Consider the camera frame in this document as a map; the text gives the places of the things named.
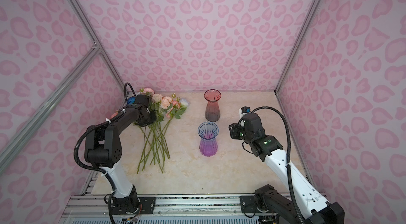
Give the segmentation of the dark blue artificial rose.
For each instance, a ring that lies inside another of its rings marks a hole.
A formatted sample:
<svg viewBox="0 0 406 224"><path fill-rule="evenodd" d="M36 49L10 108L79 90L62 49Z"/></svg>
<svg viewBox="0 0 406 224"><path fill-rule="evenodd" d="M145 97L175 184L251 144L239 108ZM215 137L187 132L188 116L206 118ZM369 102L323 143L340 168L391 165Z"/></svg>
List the dark blue artificial rose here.
<svg viewBox="0 0 406 224"><path fill-rule="evenodd" d="M132 105L136 101L136 97L129 97L127 100L127 105Z"/></svg>

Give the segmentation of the purple blue glass vase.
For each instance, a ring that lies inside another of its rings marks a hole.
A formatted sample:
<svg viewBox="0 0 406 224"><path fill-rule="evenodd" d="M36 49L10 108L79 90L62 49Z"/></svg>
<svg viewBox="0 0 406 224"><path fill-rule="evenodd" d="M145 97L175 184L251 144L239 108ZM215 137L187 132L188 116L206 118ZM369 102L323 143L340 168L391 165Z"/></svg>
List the purple blue glass vase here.
<svg viewBox="0 0 406 224"><path fill-rule="evenodd" d="M216 137L218 136L219 128L211 121L206 121L198 127L198 135L200 137L199 150L206 157L214 156L218 151Z"/></svg>

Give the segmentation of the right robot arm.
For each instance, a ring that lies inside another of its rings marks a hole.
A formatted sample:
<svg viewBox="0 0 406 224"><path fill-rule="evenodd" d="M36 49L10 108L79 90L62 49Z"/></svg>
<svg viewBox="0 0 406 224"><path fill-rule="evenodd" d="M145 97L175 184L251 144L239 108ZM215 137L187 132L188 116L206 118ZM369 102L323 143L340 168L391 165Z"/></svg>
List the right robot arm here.
<svg viewBox="0 0 406 224"><path fill-rule="evenodd" d="M288 189L290 198L266 185L254 193L256 207L272 211L291 224L342 224L345 211L338 202L331 203L319 193L291 161L291 150L267 135L256 113L242 112L237 123L229 125L231 139L242 140L250 152L265 163Z"/></svg>

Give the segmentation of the pink carnation double stem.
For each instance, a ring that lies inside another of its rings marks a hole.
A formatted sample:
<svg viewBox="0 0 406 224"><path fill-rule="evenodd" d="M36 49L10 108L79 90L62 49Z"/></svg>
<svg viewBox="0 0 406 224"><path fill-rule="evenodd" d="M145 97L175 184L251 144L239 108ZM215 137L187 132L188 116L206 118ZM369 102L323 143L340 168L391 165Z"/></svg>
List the pink carnation double stem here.
<svg viewBox="0 0 406 224"><path fill-rule="evenodd" d="M139 93L142 95L153 96L155 94L155 91L151 88L141 88L139 90Z"/></svg>

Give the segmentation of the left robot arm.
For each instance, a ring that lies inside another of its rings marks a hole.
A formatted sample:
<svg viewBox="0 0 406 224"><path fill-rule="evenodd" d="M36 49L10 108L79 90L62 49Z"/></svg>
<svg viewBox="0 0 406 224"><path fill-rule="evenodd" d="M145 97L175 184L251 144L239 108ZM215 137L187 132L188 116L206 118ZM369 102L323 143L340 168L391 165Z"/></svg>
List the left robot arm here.
<svg viewBox="0 0 406 224"><path fill-rule="evenodd" d="M150 103L151 97L136 96L133 103L123 107L116 115L89 128L85 137L85 161L106 177L112 187L109 204L120 212L134 212L140 204L135 186L128 180L120 163L123 155L120 134L132 123L145 127L156 121L156 114L149 108Z"/></svg>

